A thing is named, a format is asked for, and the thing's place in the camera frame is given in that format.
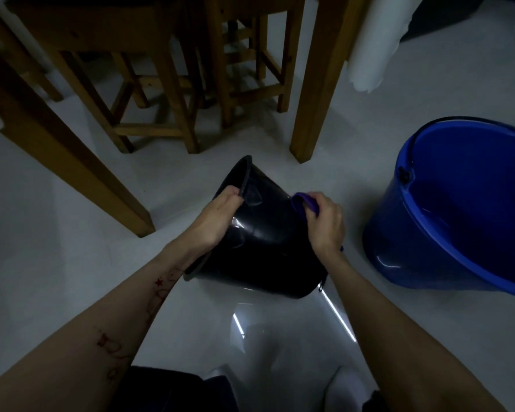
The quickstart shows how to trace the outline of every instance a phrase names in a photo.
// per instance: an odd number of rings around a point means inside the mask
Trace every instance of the white floor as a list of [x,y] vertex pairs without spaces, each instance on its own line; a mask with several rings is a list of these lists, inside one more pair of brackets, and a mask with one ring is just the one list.
[[[270,101],[254,104],[222,132],[219,109],[201,111],[197,134],[206,150],[199,155],[167,139],[122,155],[77,97],[50,104],[150,210],[157,232],[143,239],[0,135],[0,374],[154,256],[193,220],[230,167],[251,154],[287,192],[319,189],[342,203],[350,262],[515,411],[515,297],[397,287],[371,268],[359,239],[399,148],[422,124],[472,115],[515,125],[515,4],[487,0],[472,19],[403,43],[371,94],[349,89],[343,71],[315,154],[299,165],[288,145],[315,13],[316,0],[308,0],[289,112],[277,114]],[[269,21],[277,58],[283,26],[284,15]],[[111,102],[120,79],[103,75],[99,89]],[[159,108],[131,104],[128,117],[149,121]],[[326,293],[340,307],[331,283]],[[201,376],[222,367],[243,411],[316,411],[339,365],[353,367],[368,392],[375,387],[358,344],[318,291],[289,300],[181,281],[134,363]]]

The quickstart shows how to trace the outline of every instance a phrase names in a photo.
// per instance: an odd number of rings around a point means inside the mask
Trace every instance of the wooden stool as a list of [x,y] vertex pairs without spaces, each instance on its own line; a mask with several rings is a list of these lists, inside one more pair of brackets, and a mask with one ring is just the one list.
[[40,85],[49,98],[55,102],[63,99],[61,93],[46,78],[44,68],[31,56],[2,17],[0,17],[0,41],[6,48],[4,54],[11,55],[15,65],[14,68],[18,70],[23,79],[29,84]]
[[[183,27],[182,0],[9,0],[7,7],[41,44],[118,150],[134,150],[127,136],[160,136],[181,137],[189,153],[199,152],[194,123],[202,81],[196,49],[187,27]],[[169,42],[178,20],[189,73],[181,82],[192,88],[189,107],[170,53]],[[124,83],[111,109],[84,73],[77,52],[112,54]],[[136,75],[127,56],[130,53],[148,54],[158,76]],[[138,107],[149,106],[142,85],[164,89],[177,127],[121,123],[131,96]]]
[[[305,0],[204,0],[210,37],[213,79],[217,100],[221,106],[223,126],[232,124],[232,108],[257,100],[278,96],[277,111],[288,110],[298,53],[299,32]],[[282,66],[267,51],[268,15],[287,11]],[[237,29],[237,20],[244,27]],[[223,34],[222,24],[228,22],[231,31]],[[223,45],[249,38],[249,48],[225,53]],[[278,80],[277,84],[230,92],[227,65],[255,60],[256,79],[265,78],[267,67]]]

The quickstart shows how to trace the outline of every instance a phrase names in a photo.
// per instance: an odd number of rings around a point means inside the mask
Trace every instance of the blue bucket rim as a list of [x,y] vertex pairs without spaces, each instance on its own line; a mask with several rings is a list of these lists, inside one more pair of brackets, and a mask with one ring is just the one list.
[[495,274],[483,269],[480,265],[472,262],[462,253],[460,253],[448,240],[443,238],[437,229],[433,226],[430,221],[422,214],[418,205],[412,198],[409,192],[409,186],[413,180],[413,160],[412,160],[412,147],[416,142],[416,139],[424,131],[432,127],[433,125],[445,122],[458,122],[464,121],[466,123],[477,123],[481,126],[488,124],[490,126],[496,126],[505,131],[509,131],[512,135],[515,135],[515,127],[509,124],[504,124],[499,121],[488,120],[480,117],[466,117],[466,116],[453,116],[443,117],[437,120],[430,121],[424,124],[410,137],[403,147],[401,148],[399,155],[397,156],[397,164],[395,166],[395,179],[398,182],[399,189],[402,193],[403,202],[410,216],[414,219],[419,228],[431,239],[436,242],[444,251],[452,256],[456,261],[465,266],[468,270],[473,272],[479,278],[495,285],[497,288],[515,295],[515,283],[509,280],[503,279]]

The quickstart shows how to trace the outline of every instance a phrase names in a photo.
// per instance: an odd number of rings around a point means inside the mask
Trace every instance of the forearm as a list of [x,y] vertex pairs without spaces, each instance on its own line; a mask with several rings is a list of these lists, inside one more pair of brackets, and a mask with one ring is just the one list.
[[0,376],[0,411],[105,410],[190,252],[171,242]]
[[378,386],[394,410],[503,411],[471,372],[343,257],[324,265]]

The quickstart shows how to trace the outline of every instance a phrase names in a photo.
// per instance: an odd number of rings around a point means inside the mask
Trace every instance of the dark pants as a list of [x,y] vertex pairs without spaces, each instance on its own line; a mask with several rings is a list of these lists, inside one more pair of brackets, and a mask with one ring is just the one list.
[[202,380],[179,371],[131,366],[109,407],[110,412],[238,412],[225,376]]

